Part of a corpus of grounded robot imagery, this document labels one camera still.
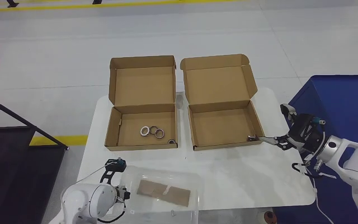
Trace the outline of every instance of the clear plastic container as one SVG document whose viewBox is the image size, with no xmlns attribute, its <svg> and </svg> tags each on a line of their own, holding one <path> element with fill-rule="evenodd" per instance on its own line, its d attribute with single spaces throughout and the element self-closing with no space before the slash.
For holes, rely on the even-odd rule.
<svg viewBox="0 0 358 224">
<path fill-rule="evenodd" d="M 158 198 L 137 194 L 141 180 L 167 185 L 167 189 L 175 187 L 189 190 L 190 196 L 188 206 L 181 206 Z M 127 191 L 131 194 L 130 199 L 125 201 L 126 212 L 118 221 L 116 221 L 117 223 L 197 223 L 199 203 L 203 194 L 203 181 L 197 174 L 127 166 L 122 174 L 120 185 L 125 185 Z M 110 220 L 110 217 L 116 217 L 121 211 L 123 211 L 123 205 L 115 205 L 112 214 L 106 215 L 106 220 Z"/>
</svg>

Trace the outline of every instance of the washer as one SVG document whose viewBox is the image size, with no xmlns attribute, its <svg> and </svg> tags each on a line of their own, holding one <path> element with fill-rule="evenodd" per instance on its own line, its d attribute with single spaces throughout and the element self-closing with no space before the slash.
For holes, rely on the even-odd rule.
<svg viewBox="0 0 358 224">
<path fill-rule="evenodd" d="M 150 128 L 149 128 L 150 134 L 155 134 L 155 133 L 156 133 L 156 130 L 155 130 L 154 132 L 152 132 L 152 128 L 156 128 L 156 130 L 158 130 L 158 127 L 155 126 L 155 125 L 153 125 L 153 126 L 150 126 Z"/>
<path fill-rule="evenodd" d="M 162 135 L 162 136 L 158 136 L 158 133 L 159 133 L 159 132 L 162 132 L 163 135 Z M 157 138 L 159 138 L 159 139 L 160 139 L 160 138 L 163 138 L 163 137 L 164 137 L 164 131 L 163 131 L 162 129 L 159 129 L 159 128 L 158 128 L 158 129 L 156 130 L 156 132 L 154 132 L 154 135 L 155 135 Z"/>
<path fill-rule="evenodd" d="M 141 130 L 140 130 L 140 135 L 141 136 L 147 136 L 147 135 L 149 135 L 149 127 L 148 126 L 143 126 L 142 128 L 141 128 Z"/>
</svg>

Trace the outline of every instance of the table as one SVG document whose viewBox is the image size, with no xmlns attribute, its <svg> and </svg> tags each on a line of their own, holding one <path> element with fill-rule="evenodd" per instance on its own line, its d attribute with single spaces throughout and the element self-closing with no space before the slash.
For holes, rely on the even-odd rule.
<svg viewBox="0 0 358 224">
<path fill-rule="evenodd" d="M 266 136 L 281 136 L 289 130 L 272 90 L 259 88 L 252 98 Z M 112 103 L 108 96 L 97 102 L 78 180 L 103 166 L 109 158 L 121 157 L 128 165 L 199 174 L 204 181 L 199 210 L 297 206 L 315 200 L 308 177 L 291 168 L 302 162 L 298 151 L 282 151 L 262 143 L 254 146 L 196 151 L 192 149 L 187 101 L 183 92 L 176 96 L 178 148 L 112 152 L 104 146 Z M 84 183 L 99 183 L 97 172 Z M 116 174 L 112 184 L 119 184 Z"/>
</svg>

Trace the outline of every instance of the open cardboard box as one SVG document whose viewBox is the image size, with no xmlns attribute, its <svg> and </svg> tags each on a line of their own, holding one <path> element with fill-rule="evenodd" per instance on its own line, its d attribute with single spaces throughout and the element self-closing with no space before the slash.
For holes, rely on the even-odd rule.
<svg viewBox="0 0 358 224">
<path fill-rule="evenodd" d="M 251 102 L 257 87 L 245 55 L 185 58 L 180 68 L 194 150 L 261 143 L 247 141 L 264 133 Z"/>
<path fill-rule="evenodd" d="M 109 99 L 113 103 L 105 146 L 111 151 L 177 148 L 174 56 L 112 58 Z M 155 125 L 164 137 L 143 137 Z M 168 144 L 174 139 L 175 144 Z"/>
</svg>

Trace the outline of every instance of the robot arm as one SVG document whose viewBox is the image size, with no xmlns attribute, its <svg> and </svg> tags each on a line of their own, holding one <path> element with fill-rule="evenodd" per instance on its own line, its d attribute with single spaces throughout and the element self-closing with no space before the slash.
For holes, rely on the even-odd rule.
<svg viewBox="0 0 358 224">
<path fill-rule="evenodd" d="M 61 193 L 61 210 L 50 224 L 95 224 L 97 221 L 110 223 L 123 216 L 125 211 L 111 221 L 103 221 L 100 219 L 115 203 L 122 203 L 125 208 L 124 201 L 130 198 L 130 193 L 127 192 L 125 186 L 112 186 L 110 184 L 115 172 L 123 172 L 125 170 L 125 160 L 121 158 L 110 159 L 102 168 L 104 167 L 106 171 L 101 178 L 100 184 L 76 183 L 67 188 L 64 193 Z"/>
<path fill-rule="evenodd" d="M 323 164 L 326 164 L 332 170 L 339 174 L 340 178 L 352 186 L 352 195 L 355 203 L 358 205 L 358 143 L 351 142 L 346 139 L 341 139 L 335 136 L 325 135 L 325 121 L 310 114 L 297 114 L 295 109 L 288 104 L 281 104 L 282 114 L 292 122 L 289 132 L 280 137 L 251 137 L 248 136 L 249 141 L 261 140 L 268 144 L 280 147 L 282 150 L 290 148 L 297 149 L 300 153 L 309 152 L 305 158 L 304 164 L 293 164 L 308 166 L 313 157 L 317 157 L 317 163 L 314 166 L 316 172 L 319 171 Z M 346 150 L 351 147 L 355 152 L 349 160 L 345 162 L 343 167 L 338 165 L 338 162 Z M 321 178 L 322 176 L 313 176 L 306 174 L 313 178 Z"/>
<path fill-rule="evenodd" d="M 124 203 L 126 189 L 109 184 L 74 184 L 62 197 L 61 211 L 50 224 L 97 223 L 115 203 Z"/>
</svg>

